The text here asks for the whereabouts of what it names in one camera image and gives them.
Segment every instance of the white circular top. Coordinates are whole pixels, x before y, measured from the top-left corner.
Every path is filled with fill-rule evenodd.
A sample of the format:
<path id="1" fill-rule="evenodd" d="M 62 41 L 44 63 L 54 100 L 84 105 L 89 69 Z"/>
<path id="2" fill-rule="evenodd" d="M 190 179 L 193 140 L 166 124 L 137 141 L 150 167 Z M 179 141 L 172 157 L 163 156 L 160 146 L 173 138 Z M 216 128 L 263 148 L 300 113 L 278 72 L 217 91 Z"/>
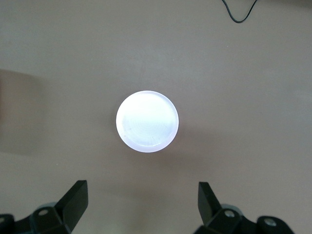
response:
<path id="1" fill-rule="evenodd" d="M 179 118 L 164 95 L 140 91 L 120 105 L 116 126 L 121 139 L 132 149 L 151 153 L 162 150 L 175 138 Z"/>

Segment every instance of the black plastic part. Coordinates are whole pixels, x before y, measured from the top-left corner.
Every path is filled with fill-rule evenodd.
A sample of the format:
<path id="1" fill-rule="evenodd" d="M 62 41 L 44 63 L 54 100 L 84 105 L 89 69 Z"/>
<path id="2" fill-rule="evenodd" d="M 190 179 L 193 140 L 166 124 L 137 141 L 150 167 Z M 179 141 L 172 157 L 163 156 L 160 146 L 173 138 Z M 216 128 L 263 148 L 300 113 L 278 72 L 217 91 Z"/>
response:
<path id="1" fill-rule="evenodd" d="M 11 214 L 0 214 L 0 233 L 8 233 L 12 231 L 14 217 Z"/>
<path id="2" fill-rule="evenodd" d="M 194 234 L 294 234 L 279 218 L 262 216 L 253 223 L 233 209 L 223 209 L 207 182 L 199 183 L 198 209 L 204 226 Z"/>
<path id="3" fill-rule="evenodd" d="M 87 206 L 87 181 L 79 180 L 54 207 L 40 208 L 17 222 L 0 214 L 0 234 L 70 234 Z"/>
<path id="4" fill-rule="evenodd" d="M 231 211 L 234 214 L 233 217 L 228 217 L 225 215 L 226 211 Z M 239 232 L 239 226 L 241 222 L 241 217 L 238 212 L 230 209 L 221 209 L 212 218 L 211 222 L 206 225 L 208 230 L 215 233 L 222 234 L 236 234 Z"/>
<path id="5" fill-rule="evenodd" d="M 276 226 L 270 226 L 265 223 L 265 219 L 272 219 Z M 271 216 L 262 216 L 258 218 L 257 225 L 263 234 L 294 234 L 290 227 L 281 219 Z"/>
<path id="6" fill-rule="evenodd" d="M 242 221 L 240 225 L 240 234 L 256 234 L 257 225 L 244 216 L 242 216 Z"/>
<path id="7" fill-rule="evenodd" d="M 222 209 L 218 199 L 207 182 L 199 183 L 198 209 L 204 225 L 206 225 L 211 218 Z"/>
<path id="8" fill-rule="evenodd" d="M 53 207 L 44 207 L 36 210 L 30 216 L 30 220 L 34 231 L 38 234 L 46 233 L 55 227 L 62 226 L 59 215 Z"/>
<path id="9" fill-rule="evenodd" d="M 29 216 L 14 223 L 13 234 L 32 234 Z"/>
<path id="10" fill-rule="evenodd" d="M 62 222 L 72 231 L 88 207 L 87 181 L 78 180 L 54 207 Z"/>

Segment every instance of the wire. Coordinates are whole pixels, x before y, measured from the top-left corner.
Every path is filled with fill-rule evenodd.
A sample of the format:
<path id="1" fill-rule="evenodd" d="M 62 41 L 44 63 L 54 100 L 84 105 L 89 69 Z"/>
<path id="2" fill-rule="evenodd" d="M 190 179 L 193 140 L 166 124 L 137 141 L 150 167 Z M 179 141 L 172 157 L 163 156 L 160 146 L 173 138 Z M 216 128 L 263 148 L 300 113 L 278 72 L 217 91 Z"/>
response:
<path id="1" fill-rule="evenodd" d="M 248 18 L 250 12 L 252 11 L 252 9 L 253 9 L 255 3 L 256 3 L 258 0 L 255 0 L 255 1 L 254 1 L 254 3 L 253 3 L 253 5 L 251 6 L 251 8 L 250 8 L 250 10 L 249 10 L 249 12 L 248 12 L 248 14 L 247 14 L 247 16 L 246 16 L 243 20 L 236 20 L 236 19 L 232 16 L 232 14 L 231 14 L 231 12 L 230 12 L 230 9 L 229 9 L 229 7 L 228 7 L 226 1 L 225 1 L 225 0 L 222 0 L 222 1 L 223 1 L 224 5 L 226 6 L 226 9 L 227 9 L 228 12 L 229 12 L 229 15 L 230 15 L 231 19 L 232 19 L 235 23 L 242 23 L 242 22 L 244 22 L 244 21 Z"/>

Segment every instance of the glowing white disc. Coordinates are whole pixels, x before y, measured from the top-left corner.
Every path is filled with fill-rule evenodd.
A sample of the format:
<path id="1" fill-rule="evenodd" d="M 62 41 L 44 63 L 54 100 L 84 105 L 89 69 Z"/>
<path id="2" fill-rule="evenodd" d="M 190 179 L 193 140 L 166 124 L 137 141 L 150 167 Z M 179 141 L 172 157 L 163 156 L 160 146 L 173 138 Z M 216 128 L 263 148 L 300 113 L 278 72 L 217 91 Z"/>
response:
<path id="1" fill-rule="evenodd" d="M 179 117 L 164 95 L 140 91 L 127 97 L 116 117 L 121 139 L 132 149 L 151 153 L 168 146 L 176 136 Z"/>

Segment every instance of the gray surface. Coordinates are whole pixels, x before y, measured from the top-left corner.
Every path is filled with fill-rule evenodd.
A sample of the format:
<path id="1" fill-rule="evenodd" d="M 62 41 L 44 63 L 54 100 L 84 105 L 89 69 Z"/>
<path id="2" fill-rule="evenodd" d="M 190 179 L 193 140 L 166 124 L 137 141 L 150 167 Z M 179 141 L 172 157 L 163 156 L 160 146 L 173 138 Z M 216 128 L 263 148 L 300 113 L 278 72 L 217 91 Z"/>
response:
<path id="1" fill-rule="evenodd" d="M 229 0 L 243 16 L 252 1 Z M 310 234 L 312 4 L 260 0 L 0 1 L 0 213 L 17 219 L 87 179 L 74 233 L 191 234 L 197 183 Z M 119 138 L 121 102 L 166 95 L 166 149 Z"/>

